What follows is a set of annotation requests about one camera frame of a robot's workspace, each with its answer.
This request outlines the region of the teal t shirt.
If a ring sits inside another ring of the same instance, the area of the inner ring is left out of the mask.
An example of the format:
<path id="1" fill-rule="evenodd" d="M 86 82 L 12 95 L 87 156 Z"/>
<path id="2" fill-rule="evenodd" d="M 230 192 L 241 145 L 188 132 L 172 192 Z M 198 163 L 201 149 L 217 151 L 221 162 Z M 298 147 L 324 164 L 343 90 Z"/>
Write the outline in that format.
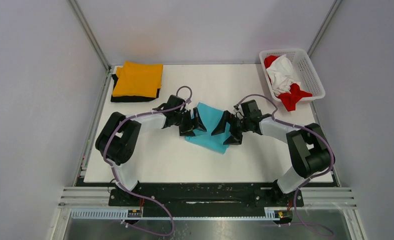
<path id="1" fill-rule="evenodd" d="M 230 136 L 230 125 L 226 125 L 225 132 L 211 135 L 212 131 L 220 122 L 223 111 L 202 102 L 197 104 L 197 109 L 207 131 L 194 130 L 195 136 L 186 136 L 185 140 L 200 147 L 224 154 L 229 147 L 228 145 L 224 145 L 223 142 Z"/>

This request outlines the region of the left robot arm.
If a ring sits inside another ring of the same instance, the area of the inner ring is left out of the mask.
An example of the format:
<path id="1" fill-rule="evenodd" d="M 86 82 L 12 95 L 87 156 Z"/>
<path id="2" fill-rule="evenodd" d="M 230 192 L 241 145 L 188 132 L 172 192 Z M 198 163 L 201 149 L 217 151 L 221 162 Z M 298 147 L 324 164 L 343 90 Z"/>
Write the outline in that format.
<path id="1" fill-rule="evenodd" d="M 139 180 L 136 161 L 133 160 L 140 134 L 177 126 L 180 136 L 193 137 L 195 130 L 206 132 L 198 109 L 186 108 L 190 99 L 171 95 L 166 103 L 149 112 L 126 116 L 113 112 L 95 141 L 103 160 L 109 164 L 118 188 L 122 190 L 121 199 L 129 206 L 140 199 L 135 189 Z"/>

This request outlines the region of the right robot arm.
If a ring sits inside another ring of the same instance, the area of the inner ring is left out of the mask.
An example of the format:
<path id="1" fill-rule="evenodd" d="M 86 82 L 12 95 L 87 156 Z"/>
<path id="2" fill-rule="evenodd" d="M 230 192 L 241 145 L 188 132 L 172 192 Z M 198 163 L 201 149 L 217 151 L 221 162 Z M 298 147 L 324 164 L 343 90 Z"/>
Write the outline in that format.
<path id="1" fill-rule="evenodd" d="M 241 116 L 224 111 L 211 135 L 229 132 L 224 145 L 241 145 L 243 134 L 253 132 L 286 143 L 291 167 L 272 184 L 266 199 L 278 206 L 295 205 L 296 190 L 312 178 L 331 170 L 335 156 L 321 127 L 316 123 L 306 126 L 286 123 L 273 114 L 263 114 L 255 100 L 240 103 Z"/>

